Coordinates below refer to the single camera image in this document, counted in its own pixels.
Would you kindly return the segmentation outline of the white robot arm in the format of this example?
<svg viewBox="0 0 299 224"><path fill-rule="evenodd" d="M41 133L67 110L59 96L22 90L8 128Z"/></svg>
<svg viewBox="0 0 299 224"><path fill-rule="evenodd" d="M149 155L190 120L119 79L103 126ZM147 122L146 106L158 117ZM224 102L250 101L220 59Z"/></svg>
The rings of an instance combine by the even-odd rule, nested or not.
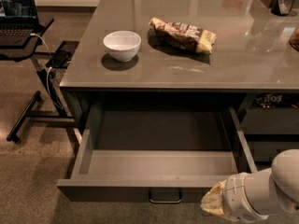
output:
<svg viewBox="0 0 299 224"><path fill-rule="evenodd" d="M211 215L232 222L253 223L270 215L298 215L299 150L285 150L271 167L240 173L218 182L201 201Z"/></svg>

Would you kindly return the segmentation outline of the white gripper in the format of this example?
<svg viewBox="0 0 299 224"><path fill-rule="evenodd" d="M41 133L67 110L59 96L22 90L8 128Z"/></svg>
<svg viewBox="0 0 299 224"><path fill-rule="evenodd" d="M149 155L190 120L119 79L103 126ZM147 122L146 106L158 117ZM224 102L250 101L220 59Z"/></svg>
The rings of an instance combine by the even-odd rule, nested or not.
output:
<svg viewBox="0 0 299 224"><path fill-rule="evenodd" d="M245 192L247 173L229 176L218 182L201 200L203 211L232 222L253 223L268 219L259 214L249 203Z"/></svg>

